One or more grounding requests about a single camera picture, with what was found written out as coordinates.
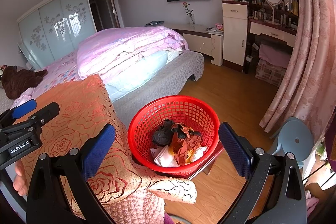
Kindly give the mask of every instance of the patterned storage box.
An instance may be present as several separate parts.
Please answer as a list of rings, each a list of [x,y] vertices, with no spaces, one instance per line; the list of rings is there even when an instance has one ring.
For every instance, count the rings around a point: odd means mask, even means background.
[[[257,65],[255,77],[279,87],[284,78],[285,72],[285,68],[274,66],[267,61],[260,59]]]

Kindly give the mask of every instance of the purple comforter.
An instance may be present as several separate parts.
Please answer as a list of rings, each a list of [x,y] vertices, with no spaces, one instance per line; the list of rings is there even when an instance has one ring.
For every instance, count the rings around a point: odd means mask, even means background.
[[[124,69],[160,50],[188,49],[185,39],[163,26],[106,29],[79,44],[78,75],[99,74],[109,82]]]

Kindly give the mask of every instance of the curtain fold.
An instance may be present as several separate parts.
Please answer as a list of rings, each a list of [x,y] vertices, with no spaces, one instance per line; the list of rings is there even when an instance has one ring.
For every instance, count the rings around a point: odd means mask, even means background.
[[[269,132],[288,117],[320,139],[336,106],[336,0],[299,0],[299,24],[284,79],[260,122]]]

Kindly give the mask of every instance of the grey footboard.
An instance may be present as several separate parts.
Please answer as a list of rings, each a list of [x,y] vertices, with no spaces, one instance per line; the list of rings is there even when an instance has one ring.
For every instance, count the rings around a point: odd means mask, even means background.
[[[198,80],[204,70],[203,55],[184,51],[142,87],[130,92],[113,103],[119,119],[126,128],[135,114],[146,104],[158,98],[177,95],[191,75]]]

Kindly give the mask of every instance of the floral bedsheet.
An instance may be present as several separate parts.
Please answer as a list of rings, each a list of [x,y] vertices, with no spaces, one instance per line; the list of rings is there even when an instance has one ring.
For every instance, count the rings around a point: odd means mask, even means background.
[[[36,99],[52,87],[66,82],[79,81],[77,73],[77,51],[71,52],[44,69],[48,74],[36,88],[29,88],[17,98],[12,107],[22,105],[30,99]]]

